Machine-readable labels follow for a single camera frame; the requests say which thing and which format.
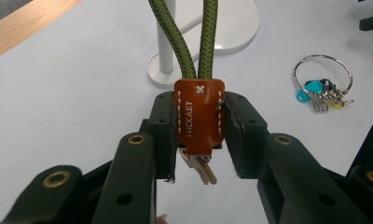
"white cylindrical stand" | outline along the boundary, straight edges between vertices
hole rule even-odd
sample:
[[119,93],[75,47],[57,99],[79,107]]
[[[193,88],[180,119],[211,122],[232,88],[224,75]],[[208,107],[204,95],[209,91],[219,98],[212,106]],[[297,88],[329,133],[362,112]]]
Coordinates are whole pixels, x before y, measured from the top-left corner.
[[[201,0],[166,0],[193,60],[199,57],[202,16]],[[215,54],[228,54],[248,46],[259,27],[259,11],[254,0],[219,0],[215,35]],[[148,62],[148,78],[155,86],[172,89],[181,70],[173,49],[158,26],[159,54]]]

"metal key ring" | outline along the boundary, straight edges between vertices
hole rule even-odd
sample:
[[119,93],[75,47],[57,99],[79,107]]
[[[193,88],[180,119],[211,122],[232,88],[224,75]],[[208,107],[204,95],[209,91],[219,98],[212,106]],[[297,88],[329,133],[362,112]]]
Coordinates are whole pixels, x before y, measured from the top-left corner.
[[300,85],[300,83],[297,81],[297,68],[304,62],[306,62],[307,60],[309,59],[312,59],[312,58],[326,58],[326,59],[330,59],[338,64],[340,64],[344,70],[346,70],[347,72],[347,75],[349,76],[349,86],[347,87],[347,89],[345,91],[342,91],[340,94],[342,96],[346,95],[349,90],[352,88],[352,71],[350,71],[350,69],[346,66],[346,64],[344,64],[341,60],[339,59],[336,59],[334,57],[331,57],[331,56],[327,56],[327,55],[324,55],[324,54],[314,54],[314,55],[310,55],[310,56],[307,56],[305,58],[303,58],[302,60],[300,60],[300,62],[297,64],[297,66],[295,66],[294,68],[294,81],[296,82],[296,84],[300,87],[301,90],[303,90],[304,92],[306,92],[309,96],[311,97],[319,97],[319,94],[318,93],[315,93],[315,92],[312,92],[312,91],[308,91],[306,90],[305,88],[303,88],[302,85]]

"white table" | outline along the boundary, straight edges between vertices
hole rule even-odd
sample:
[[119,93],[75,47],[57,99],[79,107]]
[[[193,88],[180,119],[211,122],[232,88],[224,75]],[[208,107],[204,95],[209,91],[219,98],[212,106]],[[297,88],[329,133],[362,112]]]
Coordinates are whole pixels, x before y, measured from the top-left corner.
[[[271,133],[295,136],[324,167],[345,175],[373,123],[373,31],[358,29],[373,16],[373,0],[257,3],[255,39],[215,57],[214,77],[247,97]],[[147,1],[85,0],[0,57],[0,220],[37,174],[58,164],[85,174],[138,130],[163,92],[146,76],[156,41]],[[297,102],[292,70],[316,53],[349,65],[354,84],[346,99],[355,103],[315,114]],[[310,63],[300,74],[329,74],[345,86],[334,71],[331,63]],[[219,183],[203,186],[178,158],[175,184],[159,181],[158,214],[169,223],[267,223],[256,181],[236,177],[228,151],[217,150],[210,164]]]

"leather key holder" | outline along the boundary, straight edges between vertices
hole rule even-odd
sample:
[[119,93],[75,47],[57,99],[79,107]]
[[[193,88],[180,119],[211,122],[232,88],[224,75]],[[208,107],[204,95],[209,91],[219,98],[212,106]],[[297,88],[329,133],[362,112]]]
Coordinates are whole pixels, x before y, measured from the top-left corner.
[[219,79],[180,79],[174,84],[176,134],[191,157],[209,157],[224,140],[225,84]]

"green rope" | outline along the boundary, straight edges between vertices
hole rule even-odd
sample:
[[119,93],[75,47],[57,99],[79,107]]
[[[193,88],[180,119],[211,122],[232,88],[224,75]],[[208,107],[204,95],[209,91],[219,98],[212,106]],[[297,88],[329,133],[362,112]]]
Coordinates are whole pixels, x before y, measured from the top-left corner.
[[164,0],[149,0],[149,4],[163,33],[167,36],[173,47],[183,78],[196,78],[195,66],[193,65],[187,43],[175,24],[166,3]]
[[200,56],[198,78],[213,77],[213,57],[218,0],[204,0],[203,22],[200,36]]

